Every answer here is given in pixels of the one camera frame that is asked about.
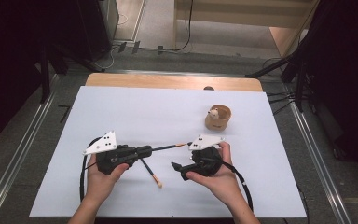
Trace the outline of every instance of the table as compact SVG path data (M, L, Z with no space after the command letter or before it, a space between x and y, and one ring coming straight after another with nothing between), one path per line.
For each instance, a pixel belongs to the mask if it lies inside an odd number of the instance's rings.
M203 91L205 86L215 91ZM221 133L208 131L203 125L209 106L216 102L227 105L233 113ZM112 128L119 144L134 147L188 142L198 133L224 136L232 146L234 165L253 195L258 217L306 216L267 96L258 80L92 74L76 97L31 217L69 217L75 212L79 205L81 152L90 140ZM227 208L209 190L183 181L173 170L171 161L187 165L192 163L189 155L187 149L178 148L145 158L163 183L162 189L141 162L134 163L117 182L98 216L230 217Z
M176 21L188 20L190 0L175 0L173 44ZM287 56L298 37L310 25L319 0L196 0L192 21L268 26L282 57Z

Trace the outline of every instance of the power cord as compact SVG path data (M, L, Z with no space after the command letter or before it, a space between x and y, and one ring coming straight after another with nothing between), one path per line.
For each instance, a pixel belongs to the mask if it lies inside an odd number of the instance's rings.
M123 22L121 22L121 23L118 23L117 25L122 25L122 24L124 24L124 23L126 23L128 20L129 20L129 18L126 16L126 15L123 15L123 14L118 14L120 17L122 16L122 17L124 17L125 18L125 20L123 21Z

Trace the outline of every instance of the person's right hand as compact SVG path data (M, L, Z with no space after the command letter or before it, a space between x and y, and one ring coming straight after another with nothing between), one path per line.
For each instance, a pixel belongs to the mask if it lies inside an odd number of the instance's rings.
M219 146L221 148L218 150L223 161L232 165L229 143L222 142ZM187 172L186 177L208 188L217 199L226 205L237 201L239 198L243 198L235 174L225 165L222 165L213 176L203 176L195 172Z
M223 161L232 165L229 143L219 144ZM187 172L187 178L207 187L212 194L224 203L231 212L236 224L259 224L255 214L243 198L237 178L225 165L222 165L213 176L203 176L195 172Z

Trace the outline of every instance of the black curtain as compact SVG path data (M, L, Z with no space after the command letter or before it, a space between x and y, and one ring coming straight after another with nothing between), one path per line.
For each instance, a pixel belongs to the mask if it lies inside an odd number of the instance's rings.
M0 132L39 87L40 34L22 1L0 1Z

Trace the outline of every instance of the wooden cup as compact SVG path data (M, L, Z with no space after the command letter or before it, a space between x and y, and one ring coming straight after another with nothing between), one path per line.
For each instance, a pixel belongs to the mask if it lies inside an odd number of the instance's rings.
M225 105L213 105L210 110L216 109L219 113L219 118L213 118L209 113L205 118L205 126L209 130L224 131L227 127L228 121L231 118L231 110Z

